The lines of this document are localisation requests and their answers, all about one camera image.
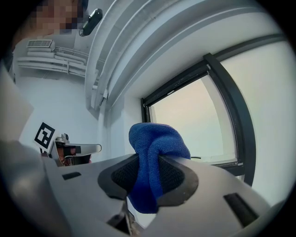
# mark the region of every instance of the blue towel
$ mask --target blue towel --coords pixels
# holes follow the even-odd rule
[[[156,213],[156,200],[163,192],[160,184],[158,155],[190,159],[190,153],[180,134],[168,125],[141,123],[129,131],[129,142],[139,154],[136,183],[129,194],[134,208],[141,213]]]

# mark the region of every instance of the window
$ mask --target window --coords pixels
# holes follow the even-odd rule
[[[270,35],[235,45],[183,71],[143,98],[143,122],[174,127],[193,160],[209,162],[253,183],[254,128],[246,102],[221,61],[259,46],[284,40]]]

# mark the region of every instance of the window pane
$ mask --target window pane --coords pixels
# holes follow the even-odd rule
[[[155,103],[150,107],[150,116],[151,122],[170,125],[181,134],[193,160],[236,161],[232,124],[210,76]]]

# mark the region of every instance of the person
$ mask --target person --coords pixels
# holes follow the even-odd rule
[[[11,71],[12,52],[18,42],[25,38],[63,34],[78,29],[88,17],[87,6],[88,0],[42,1],[15,32],[11,47],[3,58],[7,71]]]

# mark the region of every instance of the air vent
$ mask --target air vent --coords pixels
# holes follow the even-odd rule
[[[51,39],[29,40],[27,48],[49,48],[51,43]]]

